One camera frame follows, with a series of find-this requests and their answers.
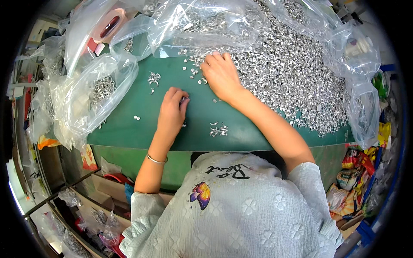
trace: hand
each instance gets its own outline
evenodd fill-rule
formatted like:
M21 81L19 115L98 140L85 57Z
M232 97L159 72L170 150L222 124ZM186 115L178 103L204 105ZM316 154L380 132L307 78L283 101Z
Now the hand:
M182 97L186 97L187 99L179 105L179 101ZM161 111L159 112L158 117L158 129L155 136L158 137L160 142L169 146L169 148L175 141L175 138L185 121L186 107L189 103L188 97L189 95L187 92L182 91L179 88L170 87L162 102Z
M201 69L212 91L221 100L232 105L237 96L244 92L230 54L224 53L221 56L215 51L212 55L206 55Z

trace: woman's left hand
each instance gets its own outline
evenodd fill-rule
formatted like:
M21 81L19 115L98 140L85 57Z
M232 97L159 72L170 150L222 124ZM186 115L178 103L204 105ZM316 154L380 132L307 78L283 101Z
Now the woman's left hand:
M182 97L186 97L186 99L179 105ZM186 107L189 103L188 97L186 91L175 87L170 87L165 94L155 135L169 147L172 146L185 121Z

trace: red bag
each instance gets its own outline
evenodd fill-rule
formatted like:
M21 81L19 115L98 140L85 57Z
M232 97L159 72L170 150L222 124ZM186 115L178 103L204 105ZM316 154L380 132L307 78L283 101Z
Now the red bag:
M363 152L355 149L347 149L346 156L344 156L341 163L342 168L352 169L363 166L371 176L374 173L374 166L369 157Z

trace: light blue shirt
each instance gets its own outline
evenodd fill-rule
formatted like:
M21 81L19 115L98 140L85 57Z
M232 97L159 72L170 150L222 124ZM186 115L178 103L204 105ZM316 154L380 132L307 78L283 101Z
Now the light blue shirt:
M137 257L333 257L343 242L313 163L288 179L253 154L201 155L165 207L135 192L120 249Z

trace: shirt sleeve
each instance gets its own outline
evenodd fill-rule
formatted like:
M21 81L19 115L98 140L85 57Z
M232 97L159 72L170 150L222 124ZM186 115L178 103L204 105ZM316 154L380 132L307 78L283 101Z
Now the shirt sleeve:
M289 173L288 180L297 186L306 200L318 232L329 239L335 248L339 247L343 237L330 216L319 167L311 162L301 163Z
M131 226L123 231L125 238L119 245L124 255L138 257L164 210L164 201L158 194L132 194Z

